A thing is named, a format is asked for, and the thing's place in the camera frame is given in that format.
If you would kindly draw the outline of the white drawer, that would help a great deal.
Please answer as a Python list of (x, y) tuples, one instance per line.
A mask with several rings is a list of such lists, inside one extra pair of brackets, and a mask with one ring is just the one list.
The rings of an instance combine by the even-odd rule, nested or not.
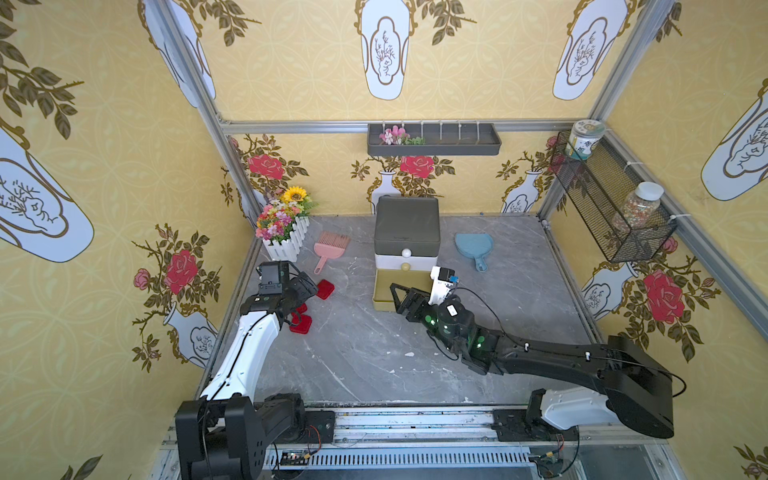
[(436, 257), (375, 255), (377, 269), (430, 272), (437, 265)]

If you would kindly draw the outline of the grey top drawer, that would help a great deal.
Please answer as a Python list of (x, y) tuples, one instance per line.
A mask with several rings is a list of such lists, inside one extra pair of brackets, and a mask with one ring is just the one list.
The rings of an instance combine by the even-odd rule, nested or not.
[(412, 257), (437, 257), (439, 255), (440, 241), (417, 242), (413, 240), (374, 240), (376, 255), (402, 256), (405, 250)]

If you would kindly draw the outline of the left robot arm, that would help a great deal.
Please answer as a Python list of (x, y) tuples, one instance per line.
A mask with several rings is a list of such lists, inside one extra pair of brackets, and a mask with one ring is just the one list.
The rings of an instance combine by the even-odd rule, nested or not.
[(240, 306), (234, 340), (218, 371), (198, 399), (183, 402), (175, 414), (183, 479), (256, 479), (275, 441), (298, 438), (306, 428), (300, 395), (251, 399), (281, 327), (318, 291), (304, 272), (268, 269), (261, 268), (258, 292)]

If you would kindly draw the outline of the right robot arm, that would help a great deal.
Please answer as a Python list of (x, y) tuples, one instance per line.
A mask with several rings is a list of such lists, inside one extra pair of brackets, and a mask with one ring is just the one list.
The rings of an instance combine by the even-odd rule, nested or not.
[(646, 436), (674, 435), (673, 374), (631, 340), (560, 344), (525, 339), (478, 325), (456, 294), (442, 303), (430, 294), (390, 285), (395, 310), (425, 327), (437, 345), (478, 374), (525, 374), (568, 382), (605, 397), (607, 410)]

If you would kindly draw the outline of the three-tier drawer cabinet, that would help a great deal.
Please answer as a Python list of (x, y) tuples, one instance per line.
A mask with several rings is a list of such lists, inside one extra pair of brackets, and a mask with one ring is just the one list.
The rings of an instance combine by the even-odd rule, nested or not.
[[(374, 240), (440, 241), (437, 198), (383, 196), (377, 202)], [(408, 250), (404, 257), (411, 257)]]

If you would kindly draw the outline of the pink hand brush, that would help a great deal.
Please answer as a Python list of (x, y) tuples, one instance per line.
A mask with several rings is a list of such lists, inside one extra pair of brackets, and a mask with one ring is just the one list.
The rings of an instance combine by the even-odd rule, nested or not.
[(322, 231), (313, 246), (313, 251), (318, 256), (314, 273), (319, 275), (328, 260), (340, 258), (345, 253), (349, 243), (350, 238), (346, 235)]

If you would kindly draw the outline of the blue dustpan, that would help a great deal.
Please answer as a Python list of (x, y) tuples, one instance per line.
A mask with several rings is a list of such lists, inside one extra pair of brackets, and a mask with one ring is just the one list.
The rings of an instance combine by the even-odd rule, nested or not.
[(464, 257), (474, 261), (478, 272), (486, 272), (486, 258), (494, 247), (493, 238), (487, 234), (457, 233), (454, 237), (457, 251)]

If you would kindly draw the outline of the pink flowers on shelf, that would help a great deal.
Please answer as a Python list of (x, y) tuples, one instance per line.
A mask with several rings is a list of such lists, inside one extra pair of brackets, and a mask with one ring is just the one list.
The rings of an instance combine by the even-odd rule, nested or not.
[(394, 125), (391, 128), (385, 128), (379, 135), (379, 139), (384, 145), (424, 145), (425, 139), (420, 136), (411, 136), (403, 127)]

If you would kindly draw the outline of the circuit board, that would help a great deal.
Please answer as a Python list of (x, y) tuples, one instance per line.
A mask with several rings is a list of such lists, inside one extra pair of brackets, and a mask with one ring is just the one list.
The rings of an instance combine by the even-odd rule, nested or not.
[(308, 464), (310, 456), (303, 451), (280, 450), (276, 457), (276, 466), (279, 469), (289, 467), (304, 467)]

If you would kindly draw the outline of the labelled jar white lid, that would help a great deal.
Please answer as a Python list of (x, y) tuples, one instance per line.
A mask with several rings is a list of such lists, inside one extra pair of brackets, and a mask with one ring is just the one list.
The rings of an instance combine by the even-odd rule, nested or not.
[(606, 126), (599, 120), (583, 119), (575, 122), (564, 147), (565, 155), (576, 160), (587, 160), (605, 132)]

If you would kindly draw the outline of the jar of colourful beads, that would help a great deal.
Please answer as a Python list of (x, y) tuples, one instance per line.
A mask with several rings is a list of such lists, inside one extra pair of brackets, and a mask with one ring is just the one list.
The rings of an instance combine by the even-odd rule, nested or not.
[(639, 183), (614, 215), (612, 225), (622, 233), (643, 228), (660, 206), (664, 193), (664, 188), (657, 183)]

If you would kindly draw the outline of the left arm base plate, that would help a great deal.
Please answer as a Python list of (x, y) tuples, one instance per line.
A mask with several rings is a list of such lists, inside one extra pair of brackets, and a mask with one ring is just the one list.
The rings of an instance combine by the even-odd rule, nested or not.
[(280, 444), (309, 444), (323, 447), (334, 441), (336, 414), (332, 410), (310, 410), (297, 427), (291, 427), (279, 438)]

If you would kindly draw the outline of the aluminium rail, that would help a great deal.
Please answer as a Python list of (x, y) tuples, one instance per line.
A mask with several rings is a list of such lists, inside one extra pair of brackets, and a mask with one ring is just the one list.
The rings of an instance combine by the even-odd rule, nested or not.
[[(323, 447), (280, 444), (270, 447), (260, 475), (294, 478), (318, 470), (388, 470), (449, 468), (522, 468), (534, 478), (616, 478), (624, 470), (638, 478), (662, 479), (670, 474), (663, 442), (608, 424), (576, 427), (575, 442), (500, 442), (491, 429), (492, 411), (501, 406), (459, 405), (351, 408), (336, 414), (334, 441)], [(279, 469), (280, 450), (306, 452), (304, 467)], [(183, 479), (175, 422), (151, 470), (154, 479)]]

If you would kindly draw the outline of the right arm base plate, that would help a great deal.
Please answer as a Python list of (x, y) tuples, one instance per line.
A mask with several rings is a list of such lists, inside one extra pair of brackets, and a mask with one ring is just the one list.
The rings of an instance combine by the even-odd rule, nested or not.
[(523, 409), (494, 409), (491, 429), (500, 442), (575, 442), (579, 436), (576, 427), (559, 430), (539, 418), (530, 420)]

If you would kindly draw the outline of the grey wall shelf tray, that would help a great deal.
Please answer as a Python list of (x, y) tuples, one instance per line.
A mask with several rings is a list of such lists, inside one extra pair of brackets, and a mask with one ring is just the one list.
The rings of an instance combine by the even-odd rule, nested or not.
[[(397, 125), (424, 145), (384, 145), (379, 135)], [(371, 156), (496, 156), (502, 140), (493, 123), (479, 121), (416, 121), (367, 124), (367, 152)]]

